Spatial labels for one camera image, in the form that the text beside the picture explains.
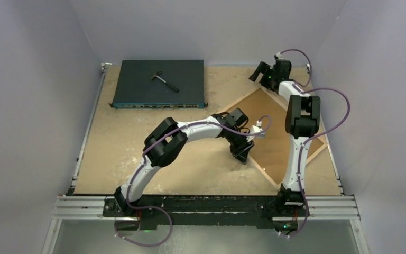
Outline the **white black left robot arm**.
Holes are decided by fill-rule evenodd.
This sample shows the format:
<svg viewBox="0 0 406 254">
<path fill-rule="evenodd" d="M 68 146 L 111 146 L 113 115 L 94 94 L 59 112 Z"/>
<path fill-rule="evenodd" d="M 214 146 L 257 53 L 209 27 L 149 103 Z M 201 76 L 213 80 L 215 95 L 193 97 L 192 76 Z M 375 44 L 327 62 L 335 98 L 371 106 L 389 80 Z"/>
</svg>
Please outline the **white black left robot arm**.
<svg viewBox="0 0 406 254">
<path fill-rule="evenodd" d="M 191 122 L 177 122 L 171 117 L 164 119 L 146 137 L 139 166 L 127 182 L 116 189 L 116 210 L 122 216 L 134 214 L 136 201 L 141 198 L 153 176 L 161 168 L 173 163 L 187 143 L 224 138 L 229 143 L 232 156 L 246 163 L 247 155 L 254 146 L 254 137 L 263 133 L 261 121 L 247 128 L 248 121 L 248 117 L 239 108 L 230 113 L 213 114 Z"/>
</svg>

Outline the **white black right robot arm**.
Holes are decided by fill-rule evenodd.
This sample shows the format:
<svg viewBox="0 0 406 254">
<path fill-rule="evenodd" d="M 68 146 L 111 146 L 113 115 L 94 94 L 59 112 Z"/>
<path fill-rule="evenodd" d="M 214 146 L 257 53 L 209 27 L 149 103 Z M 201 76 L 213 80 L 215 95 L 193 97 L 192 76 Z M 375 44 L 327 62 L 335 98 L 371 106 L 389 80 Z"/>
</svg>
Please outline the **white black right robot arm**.
<svg viewBox="0 0 406 254">
<path fill-rule="evenodd" d="M 255 82 L 261 74 L 260 85 L 288 103 L 284 128 L 290 137 L 289 160 L 275 202 L 276 210 L 282 215 L 289 215 L 296 207 L 305 205 L 306 161 L 320 127 L 320 97 L 309 95 L 299 88 L 297 82 L 289 78 L 291 69 L 289 60 L 276 57 L 274 65 L 261 61 L 249 77 Z"/>
</svg>

